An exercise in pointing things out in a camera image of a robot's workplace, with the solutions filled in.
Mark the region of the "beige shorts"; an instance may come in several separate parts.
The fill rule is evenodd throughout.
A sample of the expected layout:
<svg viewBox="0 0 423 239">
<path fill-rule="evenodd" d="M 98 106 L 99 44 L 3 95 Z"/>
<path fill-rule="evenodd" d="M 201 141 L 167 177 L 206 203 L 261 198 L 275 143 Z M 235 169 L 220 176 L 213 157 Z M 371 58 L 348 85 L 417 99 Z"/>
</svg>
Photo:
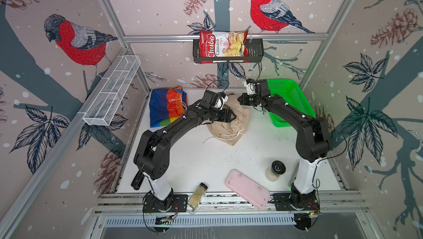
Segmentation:
<svg viewBox="0 0 423 239">
<path fill-rule="evenodd" d="M 207 127 L 214 139 L 234 146 L 247 133 L 250 110 L 240 105 L 237 96 L 230 92 L 224 108 L 231 109 L 236 118 L 230 123 L 214 122 Z"/>
</svg>

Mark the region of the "rainbow striped shorts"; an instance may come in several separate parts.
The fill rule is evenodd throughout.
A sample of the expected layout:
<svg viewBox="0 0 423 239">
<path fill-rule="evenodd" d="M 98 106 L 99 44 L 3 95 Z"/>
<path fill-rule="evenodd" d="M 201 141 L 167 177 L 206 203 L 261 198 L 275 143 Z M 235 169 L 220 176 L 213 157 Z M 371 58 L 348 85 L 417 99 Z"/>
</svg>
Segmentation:
<svg viewBox="0 0 423 239">
<path fill-rule="evenodd" d="M 181 86 L 153 90 L 149 103 L 150 126 L 169 125 L 185 113 L 187 106 L 187 94 Z"/>
</svg>

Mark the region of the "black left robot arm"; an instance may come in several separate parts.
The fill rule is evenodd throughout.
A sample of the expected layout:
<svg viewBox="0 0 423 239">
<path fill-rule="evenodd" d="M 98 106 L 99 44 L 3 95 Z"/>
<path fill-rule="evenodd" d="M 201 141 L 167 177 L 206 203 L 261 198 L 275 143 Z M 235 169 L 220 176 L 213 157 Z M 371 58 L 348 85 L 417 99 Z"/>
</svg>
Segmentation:
<svg viewBox="0 0 423 239">
<path fill-rule="evenodd" d="M 204 122 L 230 123 L 236 115 L 224 107 L 229 96 L 224 92 L 206 90 L 203 97 L 189 105 L 184 113 L 163 129 L 145 131 L 139 141 L 133 162 L 138 168 L 131 186 L 138 190 L 145 178 L 152 188 L 153 196 L 160 202 L 170 200 L 173 189 L 165 173 L 170 165 L 170 150 L 186 133 Z"/>
</svg>

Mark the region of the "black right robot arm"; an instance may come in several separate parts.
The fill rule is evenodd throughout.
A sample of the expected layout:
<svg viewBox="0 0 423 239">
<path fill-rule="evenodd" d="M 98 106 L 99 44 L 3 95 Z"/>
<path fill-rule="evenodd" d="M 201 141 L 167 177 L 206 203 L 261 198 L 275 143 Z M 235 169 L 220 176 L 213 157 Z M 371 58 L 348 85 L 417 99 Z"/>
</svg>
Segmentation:
<svg viewBox="0 0 423 239">
<path fill-rule="evenodd" d="M 330 135 L 325 120 L 301 112 L 283 97 L 272 95 L 267 80 L 248 79 L 243 85 L 247 92 L 238 98 L 241 105 L 261 106 L 296 130 L 296 150 L 301 160 L 291 190 L 301 195 L 313 192 L 318 163 L 330 151 Z"/>
</svg>

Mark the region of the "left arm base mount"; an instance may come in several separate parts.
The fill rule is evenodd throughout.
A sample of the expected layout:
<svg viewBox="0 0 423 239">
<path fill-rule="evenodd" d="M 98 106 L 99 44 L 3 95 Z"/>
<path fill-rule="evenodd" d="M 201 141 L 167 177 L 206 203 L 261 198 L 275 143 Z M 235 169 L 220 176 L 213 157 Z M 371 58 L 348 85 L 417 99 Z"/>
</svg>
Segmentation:
<svg viewBox="0 0 423 239">
<path fill-rule="evenodd" d="M 152 192 L 143 198 L 143 213 L 185 213 L 188 195 L 171 192 L 165 200 L 159 200 Z"/>
</svg>

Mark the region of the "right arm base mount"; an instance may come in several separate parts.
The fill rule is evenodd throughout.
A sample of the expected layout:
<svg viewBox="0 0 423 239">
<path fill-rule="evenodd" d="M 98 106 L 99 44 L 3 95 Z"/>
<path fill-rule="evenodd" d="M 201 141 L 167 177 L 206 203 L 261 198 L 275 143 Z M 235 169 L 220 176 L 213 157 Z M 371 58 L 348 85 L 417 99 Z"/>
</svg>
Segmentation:
<svg viewBox="0 0 423 239">
<path fill-rule="evenodd" d="M 315 190 L 308 194 L 299 194 L 297 192 L 274 193 L 272 197 L 271 202 L 275 205 L 276 211 L 320 210 L 320 204 Z"/>
</svg>

